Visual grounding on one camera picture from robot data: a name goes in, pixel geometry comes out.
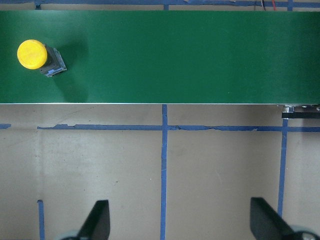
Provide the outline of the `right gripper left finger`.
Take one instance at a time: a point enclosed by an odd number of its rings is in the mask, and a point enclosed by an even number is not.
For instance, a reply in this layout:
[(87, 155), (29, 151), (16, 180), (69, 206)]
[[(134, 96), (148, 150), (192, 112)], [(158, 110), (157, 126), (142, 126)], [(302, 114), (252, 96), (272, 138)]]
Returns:
[(77, 240), (108, 240), (111, 232), (108, 200), (98, 200), (76, 235)]

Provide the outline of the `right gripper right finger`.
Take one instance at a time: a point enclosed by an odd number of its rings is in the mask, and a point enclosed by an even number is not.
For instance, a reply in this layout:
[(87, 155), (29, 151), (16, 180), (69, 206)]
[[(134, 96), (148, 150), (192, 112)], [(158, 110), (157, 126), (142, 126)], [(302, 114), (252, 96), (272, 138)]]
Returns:
[(295, 233), (262, 197), (250, 199), (249, 225), (256, 240), (287, 240)]

